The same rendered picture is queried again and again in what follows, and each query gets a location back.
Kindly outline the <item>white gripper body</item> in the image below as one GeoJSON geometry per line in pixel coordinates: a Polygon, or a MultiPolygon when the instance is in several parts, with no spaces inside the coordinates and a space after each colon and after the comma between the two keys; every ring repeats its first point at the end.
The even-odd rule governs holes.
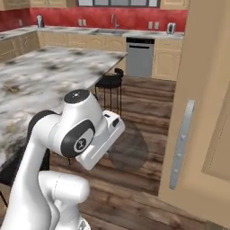
{"type": "Polygon", "coordinates": [[[93,138],[93,142],[75,159],[83,168],[90,171],[108,152],[125,130],[121,118],[112,121],[105,120],[93,138]]]}

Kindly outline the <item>beige cabinet door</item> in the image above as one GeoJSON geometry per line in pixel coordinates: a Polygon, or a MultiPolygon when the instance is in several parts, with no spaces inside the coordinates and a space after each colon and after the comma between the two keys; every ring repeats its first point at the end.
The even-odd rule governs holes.
{"type": "Polygon", "coordinates": [[[190,0],[158,198],[230,230],[230,0],[190,0]],[[188,100],[195,106],[171,190],[188,100]]]}

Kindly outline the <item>black round stool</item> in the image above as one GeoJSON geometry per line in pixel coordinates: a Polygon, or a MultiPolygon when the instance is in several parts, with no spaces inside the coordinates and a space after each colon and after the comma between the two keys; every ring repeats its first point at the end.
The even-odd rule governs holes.
{"type": "Polygon", "coordinates": [[[96,83],[94,90],[95,90],[95,96],[97,98],[97,91],[96,88],[103,88],[104,93],[104,108],[105,108],[105,89],[111,89],[116,88],[117,89],[117,106],[118,106],[118,88],[120,88],[119,91],[119,115],[121,116],[121,85],[122,85],[122,77],[124,76],[124,71],[118,67],[114,69],[114,73],[109,75],[103,75],[101,80],[96,83]]]}

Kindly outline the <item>grey dishwasher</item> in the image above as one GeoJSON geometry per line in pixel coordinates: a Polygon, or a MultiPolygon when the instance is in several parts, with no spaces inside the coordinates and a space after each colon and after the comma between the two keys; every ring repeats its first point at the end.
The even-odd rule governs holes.
{"type": "Polygon", "coordinates": [[[150,77],[153,68],[154,39],[126,38],[126,74],[128,76],[150,77]]]}

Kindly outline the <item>beige base cupboard run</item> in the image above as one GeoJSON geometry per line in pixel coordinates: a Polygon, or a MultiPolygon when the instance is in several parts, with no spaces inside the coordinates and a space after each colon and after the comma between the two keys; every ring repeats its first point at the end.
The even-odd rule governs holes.
{"type": "Polygon", "coordinates": [[[121,49],[108,47],[105,35],[77,34],[63,31],[30,31],[25,29],[0,32],[0,63],[46,47],[61,47],[68,58],[92,72],[106,73],[124,63],[124,42],[121,49]]]}

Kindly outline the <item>steel sink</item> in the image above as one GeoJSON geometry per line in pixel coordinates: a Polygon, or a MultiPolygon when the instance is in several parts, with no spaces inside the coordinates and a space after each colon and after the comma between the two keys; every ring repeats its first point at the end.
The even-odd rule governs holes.
{"type": "Polygon", "coordinates": [[[124,30],[108,30],[108,29],[97,29],[90,34],[92,35],[108,35],[108,36],[122,36],[128,31],[124,30]]]}

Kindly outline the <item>steel tap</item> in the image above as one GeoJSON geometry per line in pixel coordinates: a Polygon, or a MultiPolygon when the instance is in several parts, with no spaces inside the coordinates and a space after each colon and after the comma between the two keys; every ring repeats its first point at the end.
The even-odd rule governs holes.
{"type": "Polygon", "coordinates": [[[111,16],[111,23],[114,24],[114,30],[117,30],[119,25],[117,23],[117,15],[115,13],[111,16]]]}

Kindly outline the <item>silver toaster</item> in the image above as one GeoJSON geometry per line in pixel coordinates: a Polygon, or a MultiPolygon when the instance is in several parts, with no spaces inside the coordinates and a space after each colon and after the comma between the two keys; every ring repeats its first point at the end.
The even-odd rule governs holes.
{"type": "Polygon", "coordinates": [[[174,34],[176,31],[176,23],[175,22],[169,22],[167,24],[167,34],[174,34]]]}

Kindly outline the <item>grey kettle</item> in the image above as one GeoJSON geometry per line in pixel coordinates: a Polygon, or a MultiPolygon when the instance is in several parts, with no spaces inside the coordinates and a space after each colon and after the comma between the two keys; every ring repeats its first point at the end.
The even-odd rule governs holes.
{"type": "Polygon", "coordinates": [[[36,18],[37,18],[37,25],[38,25],[38,27],[39,28],[44,28],[45,24],[44,24],[43,16],[41,14],[38,14],[36,18]]]}

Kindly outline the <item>dark framed window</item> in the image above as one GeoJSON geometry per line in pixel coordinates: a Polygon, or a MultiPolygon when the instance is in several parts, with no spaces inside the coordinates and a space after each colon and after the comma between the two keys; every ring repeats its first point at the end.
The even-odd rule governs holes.
{"type": "Polygon", "coordinates": [[[159,7],[161,0],[76,0],[78,6],[159,7]]]}

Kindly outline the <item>beige wall cupboard run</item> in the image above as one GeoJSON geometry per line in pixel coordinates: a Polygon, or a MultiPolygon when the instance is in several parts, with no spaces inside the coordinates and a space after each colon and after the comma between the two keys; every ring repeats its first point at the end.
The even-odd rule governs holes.
{"type": "Polygon", "coordinates": [[[76,0],[0,0],[0,11],[30,7],[70,8],[76,7],[76,0]]]}

